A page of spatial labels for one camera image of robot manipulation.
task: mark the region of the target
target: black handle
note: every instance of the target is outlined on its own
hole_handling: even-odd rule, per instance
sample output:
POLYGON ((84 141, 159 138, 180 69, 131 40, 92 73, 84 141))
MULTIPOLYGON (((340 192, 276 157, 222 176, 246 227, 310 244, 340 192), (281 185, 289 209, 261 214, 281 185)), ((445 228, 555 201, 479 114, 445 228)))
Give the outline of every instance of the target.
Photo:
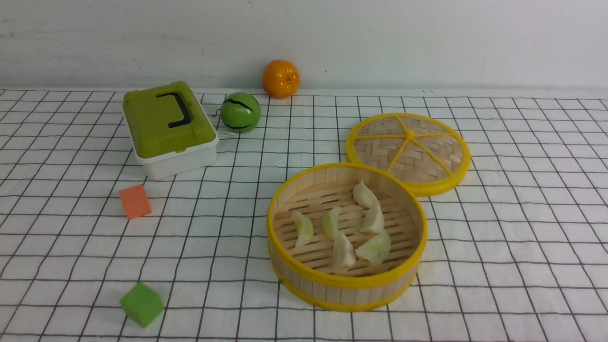
POLYGON ((182 110, 182 114, 184 115, 184 118, 181 119, 180 121, 169 122, 169 124, 168 124, 169 128, 175 128, 175 127, 187 125, 192 122, 192 118, 190 117, 188 108, 186 108, 186 104, 184 103, 184 101, 182 100, 182 98, 179 96, 178 93, 169 92, 167 94, 157 95, 156 97, 158 98, 158 97, 163 97, 163 96, 173 96, 175 98, 175 101, 177 101, 177 103, 178 103, 179 109, 182 110))

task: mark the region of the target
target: yellow rim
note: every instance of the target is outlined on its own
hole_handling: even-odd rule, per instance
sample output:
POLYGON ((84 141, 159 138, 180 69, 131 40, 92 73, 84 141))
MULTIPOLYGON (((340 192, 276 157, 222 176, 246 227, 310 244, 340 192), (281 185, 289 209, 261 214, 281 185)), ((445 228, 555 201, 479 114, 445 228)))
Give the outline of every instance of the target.
MULTIPOLYGON (((431 119, 426 116, 418 115, 418 114, 410 114, 410 113, 380 114, 380 115, 369 117, 369 118, 361 121, 357 125, 355 125, 353 127, 353 129, 350 130, 350 132, 347 136, 347 139, 346 139, 346 157, 347 157, 348 162, 354 163, 357 165, 365 165, 361 161, 361 159, 359 159, 359 156, 357 155, 357 152, 354 149, 354 141, 357 139, 371 139, 371 138, 357 137, 357 134, 359 133, 359 130, 361 128, 363 128, 370 122, 373 122, 373 121, 376 121, 379 119, 383 119, 386 117, 397 118, 397 121, 399 121, 399 123, 401 123, 402 125, 403 125, 403 122, 401 120, 399 120, 400 117, 411 117, 413 119, 425 120, 428 122, 432 122, 433 124, 445 129, 448 132, 448 133, 419 134, 419 135, 414 136, 412 139, 406 140, 406 142, 412 141, 414 144, 416 144, 420 147, 420 144, 417 143, 415 138, 422 138, 425 136, 452 136, 452 137, 454 137, 454 139, 456 139, 456 141, 458 141, 458 144, 460 145, 460 148, 462 149, 462 163, 460 164, 460 167, 458 168, 458 170, 456 170, 455 172, 450 172, 450 171, 446 170, 446 167, 443 165, 443 163, 439 162, 439 165, 448 172, 448 174, 449 174, 448 177, 446 177, 440 181, 436 181, 436 182, 432 182, 432 183, 424 183, 424 184, 405 183, 400 180, 397 180, 397 182, 399 184, 404 184, 405 187, 408 188, 409 190, 411 190, 411 192, 416 197, 429 197, 429 196, 439 195, 444 192, 452 190, 458 184, 460 184, 460 182, 462 181, 462 179, 465 177, 466 173, 468 172, 469 167, 471 166, 471 152, 469 151, 469 147, 467 146, 465 140, 452 127, 444 124, 443 122, 437 121, 435 119, 431 119)), ((391 135, 391 136, 374 136, 374 137, 376 137, 376 138, 393 137, 393 138, 406 139, 405 134, 402 136, 401 135, 399 135, 399 136, 391 135)), ((393 162, 391 163, 391 166, 396 161, 396 159, 399 157, 399 154, 400 153, 398 153, 395 156, 393 162)), ((436 157, 432 153, 430 153, 429 155, 431 156, 431 158, 436 160, 436 157)))
POLYGON ((300 298, 301 300, 307 302, 310 305, 320 307, 325 310, 340 311, 340 312, 370 311, 370 310, 374 310, 379 307, 388 305, 389 303, 391 303, 394 300, 396 300, 397 298, 399 298, 410 287, 414 278, 416 277, 416 274, 418 273, 418 270, 416 270, 416 272, 414 272, 414 275, 412 276, 412 278, 407 281, 407 284, 405 286, 403 286, 403 288, 401 288, 397 292, 395 292, 395 294, 392 295, 391 297, 388 297, 388 298, 383 299, 378 302, 369 303, 369 304, 346 305, 346 304, 334 304, 334 303, 330 303, 330 302, 325 302, 320 299, 316 299, 316 298, 308 296, 306 293, 293 287, 287 281, 287 279, 285 279, 285 277, 283 277, 283 275, 278 271, 277 266, 272 262, 272 259, 270 260, 270 264, 272 265, 272 269, 274 270, 274 273, 277 275, 277 278, 280 280, 280 282, 289 290, 289 292, 293 293, 296 297, 300 298))
POLYGON ((281 260, 284 261, 291 270, 294 270, 301 277, 304 277, 310 281, 313 281, 313 282, 316 282, 316 283, 319 283, 322 285, 326 285, 326 286, 330 286, 330 287, 339 287, 339 288, 344 288, 344 289, 353 289, 353 290, 360 289, 360 288, 370 288, 370 287, 386 285, 392 281, 399 279, 406 272, 410 271, 410 269, 418 261, 420 261, 420 259, 422 257, 422 253, 424 252, 424 249, 426 247, 427 237, 429 234, 427 223, 426 223, 426 216, 424 215, 424 210, 422 209, 420 202, 418 201, 416 196, 414 196, 414 194, 403 185, 402 182, 398 181, 394 176, 391 176, 388 173, 382 172, 373 167, 363 165, 363 164, 352 164, 352 163, 343 163, 343 162, 324 164, 324 165, 311 167, 310 169, 304 170, 304 171, 296 174, 295 176, 293 176, 292 178, 287 180, 287 182, 283 183, 283 185, 279 188, 279 190, 274 195, 274 197, 272 197, 272 201, 270 202, 270 206, 268 208, 268 214, 266 216, 266 226, 268 227, 268 239, 269 239, 270 243, 272 244, 272 247, 275 249, 277 256, 279 258, 281 258, 281 260), (274 228, 272 226, 272 216, 274 214, 273 207, 277 203, 279 194, 281 194, 284 191, 284 189, 287 186, 289 186, 297 178, 300 178, 303 175, 306 175, 307 173, 314 172, 314 171, 320 170, 320 169, 327 169, 330 167, 352 167, 355 169, 362 169, 362 170, 367 170, 367 171, 376 173, 378 175, 381 175, 383 177, 390 179, 395 184, 397 184, 400 188, 402 188, 408 195, 410 195, 414 204, 416 205, 417 210, 420 212, 420 216, 422 218, 422 223, 423 223, 422 236, 420 237, 420 243, 418 244, 418 247, 416 248, 414 253, 407 260, 405 260, 401 265, 393 268, 390 271, 387 271, 387 272, 384 272, 381 274, 376 274, 373 276, 365 276, 365 277, 336 276, 334 274, 323 273, 323 272, 313 270, 312 268, 304 266, 304 264, 302 264, 301 262, 296 260, 294 257, 289 255, 289 253, 287 253, 287 251, 281 246, 276 234, 274 233, 274 228))

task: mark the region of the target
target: white box base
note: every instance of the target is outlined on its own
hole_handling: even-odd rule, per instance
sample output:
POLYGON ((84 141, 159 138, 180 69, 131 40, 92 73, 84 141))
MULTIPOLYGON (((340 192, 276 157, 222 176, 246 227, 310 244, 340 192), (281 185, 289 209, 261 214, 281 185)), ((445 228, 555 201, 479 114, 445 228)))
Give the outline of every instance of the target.
POLYGON ((139 162, 146 169, 146 173, 151 180, 162 180, 169 176, 200 169, 209 166, 216 161, 217 153, 215 146, 202 148, 198 151, 184 151, 182 153, 172 153, 167 159, 148 162, 146 159, 137 156, 139 162))

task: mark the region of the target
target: yellow spoke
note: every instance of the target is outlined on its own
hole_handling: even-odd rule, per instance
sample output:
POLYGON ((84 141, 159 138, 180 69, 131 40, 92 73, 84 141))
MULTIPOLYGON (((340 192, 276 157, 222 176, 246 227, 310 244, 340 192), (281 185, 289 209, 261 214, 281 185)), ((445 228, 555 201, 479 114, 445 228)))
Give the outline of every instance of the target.
POLYGON ((445 165, 443 165, 443 163, 441 161, 439 161, 439 159, 433 154, 433 152, 431 152, 428 148, 426 148, 425 146, 423 146, 416 140, 412 139, 412 142, 414 144, 416 144, 416 146, 418 146, 419 148, 423 149, 423 151, 425 151, 431 158, 433 158, 433 160, 436 161, 437 164, 439 164, 441 166, 441 168, 447 172, 448 175, 452 174, 452 172, 450 170, 448 170, 447 167, 445 165))
POLYGON ((424 138, 425 136, 452 136, 452 133, 426 133, 416 134, 414 138, 424 138))
POLYGON ((354 138, 355 138, 355 140, 357 140, 357 139, 382 139, 382 138, 387 138, 387 139, 405 139, 406 136, 404 136, 404 135, 398 135, 398 134, 386 134, 386 135, 356 136, 354 138))
POLYGON ((401 119, 397 115, 395 115, 395 119, 397 119, 397 121, 399 121, 399 123, 401 124, 401 128, 403 128, 403 134, 405 134, 407 131, 406 125, 403 123, 403 121, 401 121, 401 119))
POLYGON ((397 159, 399 158, 399 156, 401 155, 401 152, 403 152, 403 149, 406 147, 407 143, 410 141, 410 139, 406 139, 403 144, 401 144, 401 147, 399 148, 399 150, 397 151, 397 154, 395 155, 395 157, 393 158, 393 160, 390 161, 389 167, 386 168, 386 173, 389 173, 390 170, 393 168, 393 166, 395 165, 395 163, 397 162, 397 159))

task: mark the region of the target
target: green sponge cube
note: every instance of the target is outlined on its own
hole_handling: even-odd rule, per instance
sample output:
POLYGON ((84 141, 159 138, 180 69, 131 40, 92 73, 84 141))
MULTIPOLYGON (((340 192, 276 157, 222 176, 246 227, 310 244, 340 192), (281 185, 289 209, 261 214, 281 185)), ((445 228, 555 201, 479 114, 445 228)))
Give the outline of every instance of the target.
POLYGON ((137 283, 120 299, 120 306, 129 318, 144 328, 165 310, 161 296, 143 282, 137 283))

